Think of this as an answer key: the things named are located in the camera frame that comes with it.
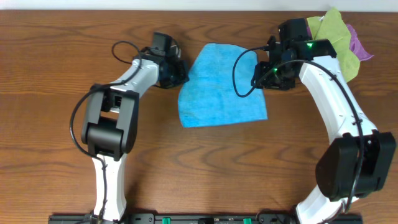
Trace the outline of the blue microfiber cloth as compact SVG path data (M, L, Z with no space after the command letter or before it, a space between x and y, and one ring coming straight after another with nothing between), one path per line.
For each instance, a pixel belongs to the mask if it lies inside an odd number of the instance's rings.
M263 91L251 89L257 54L231 44L206 44L180 90L178 112L184 128L223 126L267 120Z

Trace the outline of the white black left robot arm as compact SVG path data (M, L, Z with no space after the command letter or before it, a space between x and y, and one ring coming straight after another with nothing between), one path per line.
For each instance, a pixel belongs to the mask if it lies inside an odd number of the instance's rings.
M177 57L136 58L118 79L88 98L81 140L96 171L96 205L90 223L119 223L126 210L127 154L137 136L139 102L152 86L173 88L188 81L187 63Z

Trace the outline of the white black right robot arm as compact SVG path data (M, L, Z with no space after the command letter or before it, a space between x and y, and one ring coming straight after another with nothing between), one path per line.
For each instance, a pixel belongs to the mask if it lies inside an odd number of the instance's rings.
M299 79L321 114L330 145L315 168L317 185L295 207L296 223L332 223L351 204L380 191L396 149L356 102L329 40L271 37L262 48L269 59L256 65L251 85L289 90Z

